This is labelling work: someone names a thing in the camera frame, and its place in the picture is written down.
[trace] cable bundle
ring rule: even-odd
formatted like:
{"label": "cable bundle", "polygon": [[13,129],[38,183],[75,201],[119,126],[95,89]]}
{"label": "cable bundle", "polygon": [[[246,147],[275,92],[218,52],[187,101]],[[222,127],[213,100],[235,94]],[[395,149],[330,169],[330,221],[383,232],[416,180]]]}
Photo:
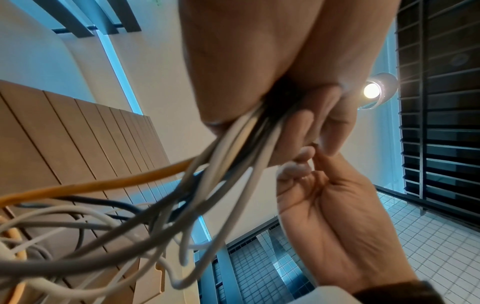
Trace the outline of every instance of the cable bundle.
{"label": "cable bundle", "polygon": [[[173,288],[183,289],[190,286],[214,259],[216,252],[224,245],[226,237],[240,218],[262,171],[268,166],[285,117],[293,111],[294,107],[292,105],[296,104],[296,101],[300,98],[301,95],[288,80],[277,81],[272,90],[265,96],[261,105],[238,118],[225,134],[217,138],[199,156],[167,168],[129,178],[53,187],[1,197],[1,207],[15,204],[19,207],[35,208],[36,210],[0,225],[0,232],[15,227],[48,226],[58,228],[25,242],[0,239],[0,277],[7,278],[7,281],[1,283],[0,287],[15,286],[22,281],[45,294],[65,299],[97,298],[94,303],[100,304],[105,296],[128,287],[157,262],[165,268]],[[206,166],[206,168],[195,174],[203,166]],[[190,244],[195,220],[215,206],[250,167],[252,167],[252,170],[248,181],[218,235],[208,243]],[[152,204],[134,206],[109,200],[72,196],[73,194],[143,184],[182,171],[184,171],[184,175],[176,189]],[[35,203],[36,200],[49,197],[104,205],[114,207],[114,209],[109,208],[100,212],[81,206],[52,206]],[[180,202],[184,202],[184,204],[176,208]],[[132,217],[112,214],[119,209],[129,211],[132,213]],[[37,216],[52,213],[70,214],[75,218],[75,221],[29,221]],[[101,221],[103,224],[88,223],[92,218]],[[142,224],[148,224],[149,236],[147,238],[139,237],[132,232],[132,229]],[[75,251],[58,259],[52,259],[48,251],[37,245],[38,242],[67,228],[79,229],[80,238],[82,238],[84,229],[106,230],[107,232],[86,245],[82,245],[79,239]],[[180,232],[181,239],[177,239],[176,235]],[[101,256],[86,257],[88,253],[119,237],[129,239],[132,242],[131,246]],[[169,263],[162,257],[172,239],[179,244],[178,258],[182,266],[185,266],[188,262],[189,249],[206,250],[192,272],[181,279],[177,278]],[[24,250],[43,253],[45,260],[16,260],[16,254],[24,252]],[[148,262],[136,273],[120,281],[138,257],[146,257]],[[124,266],[107,286],[84,289],[104,269],[120,264],[124,264]],[[57,278],[81,273],[90,273],[90,276],[76,289],[63,287],[56,283]],[[39,302],[43,302],[45,299],[43,297],[39,299]]]}

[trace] human hand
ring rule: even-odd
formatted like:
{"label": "human hand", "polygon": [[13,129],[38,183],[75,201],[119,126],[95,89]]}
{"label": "human hand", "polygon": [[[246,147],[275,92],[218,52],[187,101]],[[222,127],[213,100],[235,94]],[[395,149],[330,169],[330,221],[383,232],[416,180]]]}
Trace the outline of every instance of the human hand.
{"label": "human hand", "polygon": [[276,191],[285,234],[319,285],[353,294],[417,280],[374,186],[341,154],[303,147],[278,169]]}
{"label": "human hand", "polygon": [[271,163],[318,136],[334,155],[400,0],[180,0],[184,57],[202,121],[216,134],[283,75],[301,90]]}

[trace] wood paneling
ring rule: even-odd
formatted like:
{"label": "wood paneling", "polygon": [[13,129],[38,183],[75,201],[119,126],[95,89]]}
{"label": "wood paneling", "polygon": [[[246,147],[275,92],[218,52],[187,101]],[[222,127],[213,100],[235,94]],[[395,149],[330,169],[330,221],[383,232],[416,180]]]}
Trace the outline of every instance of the wood paneling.
{"label": "wood paneling", "polygon": [[[124,177],[169,164],[147,117],[4,81],[0,81],[0,144],[7,147],[0,151],[0,195],[58,184]],[[157,181],[86,196],[139,204],[161,199],[165,194],[162,183]],[[89,207],[105,209],[101,206]],[[10,216],[17,216],[31,209],[11,206],[6,210]],[[131,216],[126,211],[119,214]],[[67,214],[38,219],[72,220]],[[26,233],[35,237],[50,230],[32,228]],[[137,227],[135,232],[141,236],[148,235],[144,226]],[[98,231],[86,231],[84,243],[91,242],[100,234]],[[65,229],[56,237],[41,242],[41,245],[59,258],[74,249],[77,238],[77,230]],[[119,239],[89,255],[115,251],[129,244],[126,239]],[[134,265],[126,275],[137,268],[138,265]],[[117,271],[116,268],[107,269],[88,287],[106,285]],[[75,287],[86,277],[70,276],[63,284]],[[28,288],[21,301],[30,303],[37,296],[38,292]],[[107,297],[104,303],[130,304],[132,299],[133,289],[125,288]],[[58,301],[51,297],[47,303]],[[72,301],[80,302],[91,303],[93,300]]]}

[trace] light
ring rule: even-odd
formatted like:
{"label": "light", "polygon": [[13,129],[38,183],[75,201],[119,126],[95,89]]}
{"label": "light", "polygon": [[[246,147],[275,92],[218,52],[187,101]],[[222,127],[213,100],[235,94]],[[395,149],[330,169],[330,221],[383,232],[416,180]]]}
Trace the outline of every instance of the light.
{"label": "light", "polygon": [[363,89],[363,94],[369,99],[377,98],[381,92],[380,86],[376,83],[369,83]]}

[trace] spotlight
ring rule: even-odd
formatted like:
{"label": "spotlight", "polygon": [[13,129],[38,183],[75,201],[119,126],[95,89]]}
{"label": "spotlight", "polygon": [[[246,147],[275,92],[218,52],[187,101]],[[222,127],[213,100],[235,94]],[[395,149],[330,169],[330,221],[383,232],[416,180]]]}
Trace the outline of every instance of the spotlight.
{"label": "spotlight", "polygon": [[397,78],[390,73],[380,73],[367,79],[359,109],[374,109],[390,100],[399,88]]}

